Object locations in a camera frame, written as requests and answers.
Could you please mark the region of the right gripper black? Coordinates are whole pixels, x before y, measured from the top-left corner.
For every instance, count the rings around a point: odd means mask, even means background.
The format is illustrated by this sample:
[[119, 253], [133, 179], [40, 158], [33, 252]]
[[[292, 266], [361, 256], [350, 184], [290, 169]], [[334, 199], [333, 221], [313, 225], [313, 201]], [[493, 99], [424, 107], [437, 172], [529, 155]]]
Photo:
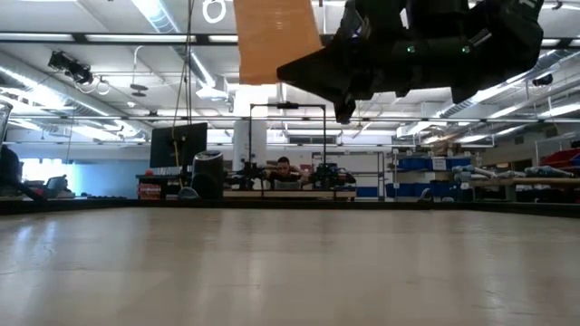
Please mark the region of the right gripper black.
[[409, 68], [400, 44], [409, 35], [401, 12], [408, 0], [347, 0], [343, 40], [285, 63], [279, 81], [333, 103], [337, 123], [349, 124], [358, 98], [391, 91], [409, 93]]

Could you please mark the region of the orange sponge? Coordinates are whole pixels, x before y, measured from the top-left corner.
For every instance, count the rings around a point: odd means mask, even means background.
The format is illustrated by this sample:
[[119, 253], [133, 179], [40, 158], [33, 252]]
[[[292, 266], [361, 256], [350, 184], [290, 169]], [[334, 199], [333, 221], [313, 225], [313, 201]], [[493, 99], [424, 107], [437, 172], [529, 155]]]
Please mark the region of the orange sponge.
[[278, 82], [276, 70], [323, 48], [311, 0], [234, 0], [239, 80]]

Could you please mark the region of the person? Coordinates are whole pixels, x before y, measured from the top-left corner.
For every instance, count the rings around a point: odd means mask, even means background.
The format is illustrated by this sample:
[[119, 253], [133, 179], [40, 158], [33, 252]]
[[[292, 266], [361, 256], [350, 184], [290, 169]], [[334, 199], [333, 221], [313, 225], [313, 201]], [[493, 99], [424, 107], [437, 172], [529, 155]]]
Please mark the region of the person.
[[274, 166], [266, 166], [266, 180], [271, 190], [276, 189], [276, 181], [280, 183], [300, 182], [302, 185], [309, 183], [309, 174], [302, 169], [290, 164], [289, 158], [280, 157]]

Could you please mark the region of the white square pillar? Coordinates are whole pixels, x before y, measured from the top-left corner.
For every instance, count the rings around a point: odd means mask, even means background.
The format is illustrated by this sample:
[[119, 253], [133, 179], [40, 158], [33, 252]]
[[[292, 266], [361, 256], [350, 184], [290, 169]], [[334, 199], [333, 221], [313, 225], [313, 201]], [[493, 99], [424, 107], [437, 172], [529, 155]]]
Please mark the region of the white square pillar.
[[240, 85], [234, 100], [234, 115], [252, 118], [234, 122], [232, 168], [240, 170], [243, 161], [251, 160], [257, 165], [265, 165], [267, 150], [267, 123], [261, 118], [266, 117], [268, 97], [261, 86]]

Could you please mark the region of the blue storage bin row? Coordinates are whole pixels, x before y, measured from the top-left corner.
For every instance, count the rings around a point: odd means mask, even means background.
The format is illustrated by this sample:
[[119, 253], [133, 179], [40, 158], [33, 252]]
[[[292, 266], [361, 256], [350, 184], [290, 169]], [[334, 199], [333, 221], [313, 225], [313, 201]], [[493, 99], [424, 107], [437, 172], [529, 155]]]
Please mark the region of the blue storage bin row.
[[470, 158], [401, 158], [398, 161], [397, 169], [401, 171], [449, 171], [454, 167], [463, 167], [470, 164]]

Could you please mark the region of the distant wooden workbench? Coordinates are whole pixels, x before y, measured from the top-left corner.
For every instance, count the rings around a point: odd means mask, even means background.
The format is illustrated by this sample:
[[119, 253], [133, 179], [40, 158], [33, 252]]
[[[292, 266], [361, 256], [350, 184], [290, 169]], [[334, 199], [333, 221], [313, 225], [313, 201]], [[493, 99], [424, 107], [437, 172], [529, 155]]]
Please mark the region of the distant wooden workbench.
[[354, 190], [225, 190], [226, 198], [356, 198]]

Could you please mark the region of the large blue storage bin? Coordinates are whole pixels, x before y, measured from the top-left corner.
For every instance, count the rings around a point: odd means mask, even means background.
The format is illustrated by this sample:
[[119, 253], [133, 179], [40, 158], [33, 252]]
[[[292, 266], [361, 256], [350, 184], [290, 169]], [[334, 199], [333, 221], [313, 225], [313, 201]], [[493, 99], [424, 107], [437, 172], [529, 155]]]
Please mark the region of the large blue storage bin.
[[455, 183], [400, 183], [398, 188], [393, 183], [385, 185], [387, 197], [419, 197], [429, 189], [434, 197], [453, 197], [458, 184]]

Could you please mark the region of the white ceiling unit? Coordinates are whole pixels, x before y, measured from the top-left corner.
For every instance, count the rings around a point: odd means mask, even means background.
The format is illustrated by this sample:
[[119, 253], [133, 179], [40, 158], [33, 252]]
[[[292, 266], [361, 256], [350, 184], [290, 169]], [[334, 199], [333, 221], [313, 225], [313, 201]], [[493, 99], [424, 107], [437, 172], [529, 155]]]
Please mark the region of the white ceiling unit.
[[217, 76], [213, 86], [205, 84], [202, 81], [198, 81], [197, 85], [196, 95], [202, 100], [227, 101], [229, 99], [229, 85], [224, 76]]

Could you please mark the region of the small hanging ceiling fixture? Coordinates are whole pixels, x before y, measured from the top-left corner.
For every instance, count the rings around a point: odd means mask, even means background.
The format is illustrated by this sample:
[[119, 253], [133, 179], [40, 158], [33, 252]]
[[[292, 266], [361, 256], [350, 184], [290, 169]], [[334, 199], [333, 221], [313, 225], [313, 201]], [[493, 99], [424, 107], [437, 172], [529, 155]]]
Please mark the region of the small hanging ceiling fixture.
[[136, 77], [136, 69], [137, 69], [137, 59], [138, 59], [138, 52], [142, 48], [142, 45], [139, 45], [133, 52], [133, 66], [132, 66], [132, 76], [131, 76], [131, 83], [130, 88], [132, 89], [131, 95], [138, 98], [143, 98], [146, 96], [145, 91], [149, 88], [147, 86], [138, 84], [135, 82]]

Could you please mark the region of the red crate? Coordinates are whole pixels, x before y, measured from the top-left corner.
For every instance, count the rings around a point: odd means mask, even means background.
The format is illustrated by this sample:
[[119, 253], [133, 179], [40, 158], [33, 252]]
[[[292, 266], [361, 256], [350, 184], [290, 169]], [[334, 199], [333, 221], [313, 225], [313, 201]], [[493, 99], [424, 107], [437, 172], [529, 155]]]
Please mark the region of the red crate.
[[139, 183], [137, 195], [139, 200], [160, 200], [162, 187], [158, 184]]

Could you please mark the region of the long wooden table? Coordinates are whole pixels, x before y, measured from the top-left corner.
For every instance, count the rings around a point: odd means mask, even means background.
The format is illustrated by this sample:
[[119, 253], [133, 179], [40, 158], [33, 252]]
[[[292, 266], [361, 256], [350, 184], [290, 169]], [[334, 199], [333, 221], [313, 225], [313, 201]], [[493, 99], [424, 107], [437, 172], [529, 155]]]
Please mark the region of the long wooden table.
[[514, 177], [514, 178], [492, 178], [486, 180], [471, 180], [470, 187], [475, 190], [478, 187], [504, 187], [506, 200], [516, 202], [517, 186], [550, 186], [563, 188], [566, 190], [580, 188], [580, 178], [560, 178], [560, 177]]

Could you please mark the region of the red storage bin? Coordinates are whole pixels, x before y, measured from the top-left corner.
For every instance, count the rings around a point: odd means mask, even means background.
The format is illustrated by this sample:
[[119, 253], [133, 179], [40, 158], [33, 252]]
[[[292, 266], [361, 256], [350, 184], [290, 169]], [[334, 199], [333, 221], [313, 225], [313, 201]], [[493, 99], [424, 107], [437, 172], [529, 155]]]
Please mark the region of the red storage bin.
[[557, 151], [540, 161], [541, 166], [559, 169], [580, 168], [580, 149], [566, 149]]

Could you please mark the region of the dark office chair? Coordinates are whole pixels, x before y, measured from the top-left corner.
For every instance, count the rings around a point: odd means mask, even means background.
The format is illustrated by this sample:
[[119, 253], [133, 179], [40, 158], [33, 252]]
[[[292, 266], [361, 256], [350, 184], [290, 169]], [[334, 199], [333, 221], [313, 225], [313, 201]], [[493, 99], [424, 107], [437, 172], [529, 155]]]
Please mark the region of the dark office chair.
[[57, 198], [67, 188], [66, 176], [51, 177], [44, 186], [43, 195], [46, 198]]

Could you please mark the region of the silver ventilation duct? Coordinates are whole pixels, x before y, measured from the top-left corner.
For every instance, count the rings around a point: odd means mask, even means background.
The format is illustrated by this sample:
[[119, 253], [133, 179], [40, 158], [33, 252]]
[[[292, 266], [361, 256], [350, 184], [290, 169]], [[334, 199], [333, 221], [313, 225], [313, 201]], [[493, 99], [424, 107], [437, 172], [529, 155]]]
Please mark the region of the silver ventilation duct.
[[47, 109], [73, 106], [85, 116], [123, 116], [120, 110], [3, 52], [0, 52], [0, 77], [7, 79], [7, 84], [0, 83], [0, 88], [5, 87], [9, 93], [22, 96]]
[[434, 118], [449, 118], [462, 110], [474, 107], [482, 101], [491, 99], [501, 92], [506, 91], [519, 82], [528, 82], [548, 72], [552, 72], [559, 63], [572, 59], [577, 55], [580, 55], [580, 50], [550, 50], [547, 53], [541, 54], [536, 65], [529, 71], [522, 72], [515, 77], [511, 77], [483, 91], [478, 91], [475, 95], [460, 103], [444, 104], [441, 110], [434, 115]]

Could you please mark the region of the black metal table frame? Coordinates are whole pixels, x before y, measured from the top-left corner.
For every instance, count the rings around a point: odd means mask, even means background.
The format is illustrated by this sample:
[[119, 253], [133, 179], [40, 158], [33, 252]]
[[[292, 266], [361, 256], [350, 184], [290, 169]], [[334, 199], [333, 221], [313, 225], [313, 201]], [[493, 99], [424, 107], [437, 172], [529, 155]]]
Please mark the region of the black metal table frame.
[[137, 200], [78, 199], [50, 201], [0, 201], [0, 216], [105, 208], [215, 208], [215, 209], [309, 209], [309, 210], [380, 210], [380, 211], [481, 211], [505, 214], [566, 217], [580, 219], [580, 205], [552, 203], [411, 203], [411, 202], [335, 202], [282, 200]]

